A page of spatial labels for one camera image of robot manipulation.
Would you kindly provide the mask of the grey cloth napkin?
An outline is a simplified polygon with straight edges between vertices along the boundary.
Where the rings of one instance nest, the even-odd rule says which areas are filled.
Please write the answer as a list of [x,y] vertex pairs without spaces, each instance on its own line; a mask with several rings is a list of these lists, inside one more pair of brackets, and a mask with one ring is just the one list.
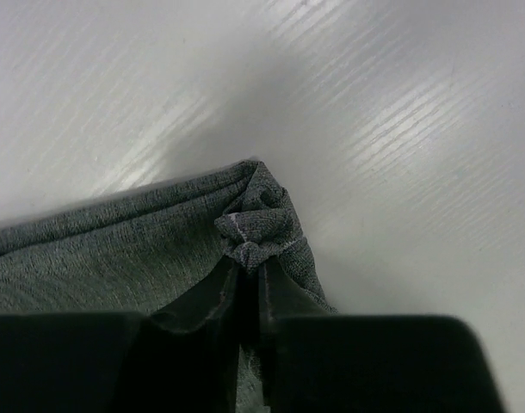
[[236,407],[262,406],[259,267],[326,311],[287,190],[257,161],[0,228],[0,412],[190,412],[151,316],[239,266]]

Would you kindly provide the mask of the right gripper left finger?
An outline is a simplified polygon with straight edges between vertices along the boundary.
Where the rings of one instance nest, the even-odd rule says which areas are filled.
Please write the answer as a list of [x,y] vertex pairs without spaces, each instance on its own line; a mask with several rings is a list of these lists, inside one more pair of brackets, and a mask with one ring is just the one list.
[[239,266],[222,258],[208,276],[151,318],[169,334],[176,390],[190,412],[233,412],[238,381]]

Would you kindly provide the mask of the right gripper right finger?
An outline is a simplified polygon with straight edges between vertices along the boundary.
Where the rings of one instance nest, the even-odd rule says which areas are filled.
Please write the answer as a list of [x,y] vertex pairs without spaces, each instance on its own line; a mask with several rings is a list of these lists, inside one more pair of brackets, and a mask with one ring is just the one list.
[[299,390],[295,380],[306,366],[306,329],[330,315],[314,302],[270,258],[257,274],[259,338],[263,399],[272,412],[289,412]]

